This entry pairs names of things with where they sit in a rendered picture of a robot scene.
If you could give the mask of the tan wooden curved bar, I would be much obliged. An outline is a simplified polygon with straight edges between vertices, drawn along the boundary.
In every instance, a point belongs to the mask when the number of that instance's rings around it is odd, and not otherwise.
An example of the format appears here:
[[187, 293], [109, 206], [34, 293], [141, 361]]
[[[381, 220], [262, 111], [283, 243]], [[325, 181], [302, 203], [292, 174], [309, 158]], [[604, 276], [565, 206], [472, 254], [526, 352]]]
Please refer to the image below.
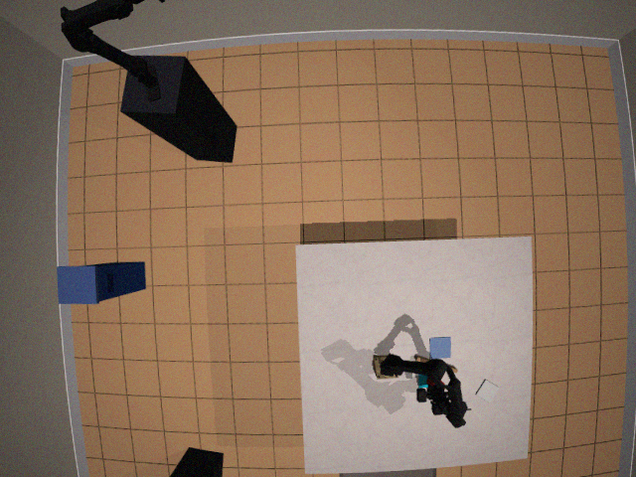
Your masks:
[[[416, 359], [416, 360], [417, 360], [417, 361], [419, 361], [419, 362], [423, 362], [423, 363], [426, 363], [427, 361], [429, 361], [429, 359], [426, 359], [426, 358], [425, 358], [425, 357], [423, 357], [423, 356], [417, 356], [417, 355], [414, 355], [414, 359]], [[450, 366], [450, 365], [448, 365], [448, 366]], [[453, 367], [453, 366], [450, 366], [450, 367], [452, 368], [452, 371], [453, 371], [454, 373], [457, 373], [457, 372], [458, 372], [458, 369], [456, 369], [455, 367]]]

